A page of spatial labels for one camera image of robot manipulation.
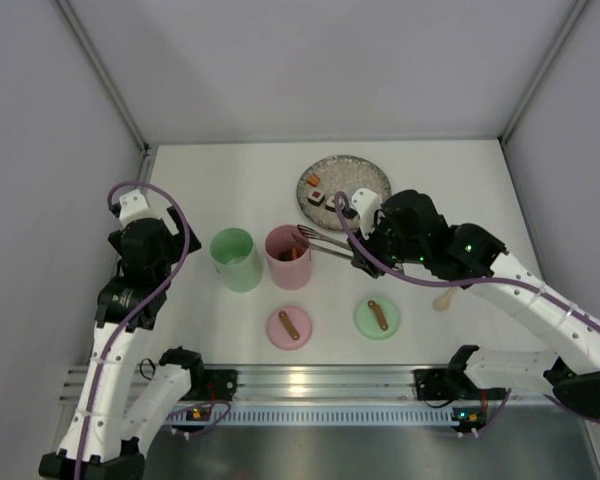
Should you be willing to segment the metal tongs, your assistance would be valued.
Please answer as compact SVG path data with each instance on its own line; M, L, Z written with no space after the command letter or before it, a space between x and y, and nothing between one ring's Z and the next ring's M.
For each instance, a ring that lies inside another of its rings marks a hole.
M296 228L298 232L293 233L292 238L301 246L347 260L352 267L365 272L372 278L379 278L385 275L385 271L375 266L362 255L351 243L350 239L346 241L338 240L302 224L297 224Z

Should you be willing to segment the orange striped salmon piece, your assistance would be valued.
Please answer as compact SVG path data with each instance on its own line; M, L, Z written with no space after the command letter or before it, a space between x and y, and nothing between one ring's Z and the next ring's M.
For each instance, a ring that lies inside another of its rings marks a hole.
M320 178L317 175L312 174L308 177L307 182L312 186L317 186L320 183Z

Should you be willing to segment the orange shrimp piece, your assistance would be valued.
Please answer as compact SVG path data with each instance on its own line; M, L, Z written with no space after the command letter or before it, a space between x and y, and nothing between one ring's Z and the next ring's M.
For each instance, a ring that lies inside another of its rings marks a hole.
M301 258L304 255L305 249L299 248L299 247L294 247L294 248L291 248L290 250L288 250L287 253L288 253L288 261L294 261L294 260Z

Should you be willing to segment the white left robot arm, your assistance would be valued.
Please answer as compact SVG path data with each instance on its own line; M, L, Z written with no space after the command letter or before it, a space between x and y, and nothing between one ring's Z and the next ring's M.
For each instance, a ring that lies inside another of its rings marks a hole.
M93 351L70 426L56 451L44 455L44 479L140 479L148 450L172 408L206 386L200 354L167 350L134 402L132 380L154 332L166 291L200 242L181 209L167 212L171 233L145 203L115 206L121 227L108 237L120 256L116 275L100 291Z

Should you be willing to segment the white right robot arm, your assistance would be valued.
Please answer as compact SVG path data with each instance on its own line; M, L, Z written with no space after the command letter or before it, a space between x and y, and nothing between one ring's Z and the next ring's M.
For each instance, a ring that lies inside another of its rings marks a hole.
M334 204L354 267L374 278L464 289L547 347L510 352L463 345L446 367L451 392L533 391L600 422L600 320L536 277L484 228L448 224L426 194L404 190L383 200L361 188L352 196L337 193Z

